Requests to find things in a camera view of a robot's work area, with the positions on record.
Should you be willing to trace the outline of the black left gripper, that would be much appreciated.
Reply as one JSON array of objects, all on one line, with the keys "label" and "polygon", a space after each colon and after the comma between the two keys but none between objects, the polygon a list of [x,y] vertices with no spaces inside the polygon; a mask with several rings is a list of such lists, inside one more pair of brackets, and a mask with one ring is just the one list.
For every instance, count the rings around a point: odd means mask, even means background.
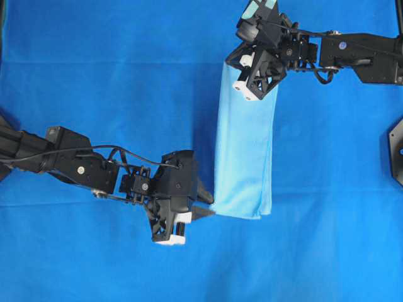
[{"label": "black left gripper", "polygon": [[194,201],[214,204],[213,195],[197,179],[197,162],[192,150],[182,150],[162,157],[151,179],[150,201],[145,207],[152,241],[160,245],[183,245],[185,226],[191,221],[215,215]]}]

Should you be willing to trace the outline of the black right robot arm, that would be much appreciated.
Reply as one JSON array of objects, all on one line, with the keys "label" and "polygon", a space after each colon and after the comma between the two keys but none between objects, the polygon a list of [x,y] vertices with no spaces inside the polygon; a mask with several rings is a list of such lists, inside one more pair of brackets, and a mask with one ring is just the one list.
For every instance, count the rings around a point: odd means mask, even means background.
[{"label": "black right robot arm", "polygon": [[402,37],[387,38],[335,31],[312,33],[283,28],[280,41],[242,42],[226,59],[240,70],[234,89],[248,101],[262,100],[287,75],[313,72],[322,84],[332,81],[341,69],[353,69],[365,84],[402,85]]}]

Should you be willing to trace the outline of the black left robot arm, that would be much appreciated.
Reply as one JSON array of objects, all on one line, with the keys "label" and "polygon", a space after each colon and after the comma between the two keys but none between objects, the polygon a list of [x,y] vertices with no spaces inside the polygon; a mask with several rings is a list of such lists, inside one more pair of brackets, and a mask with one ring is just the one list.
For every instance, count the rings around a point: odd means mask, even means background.
[{"label": "black left robot arm", "polygon": [[1,178],[13,169],[47,173],[61,182],[86,188],[96,198],[112,199],[144,207],[152,241],[160,245],[183,245],[185,226],[214,215],[213,196],[198,177],[192,150],[163,155],[155,174],[143,165],[130,165],[130,151],[110,145],[109,156],[97,151],[84,135],[61,126],[48,128],[41,138],[15,130],[1,119]]}]

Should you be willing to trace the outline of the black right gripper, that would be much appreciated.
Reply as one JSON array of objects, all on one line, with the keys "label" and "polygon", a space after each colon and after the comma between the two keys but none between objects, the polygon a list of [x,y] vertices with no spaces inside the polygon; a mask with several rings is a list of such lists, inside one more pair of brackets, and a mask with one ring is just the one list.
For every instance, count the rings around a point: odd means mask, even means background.
[{"label": "black right gripper", "polygon": [[241,74],[233,88],[248,101],[262,100],[287,75],[283,62],[262,47],[242,42],[225,63]]}]

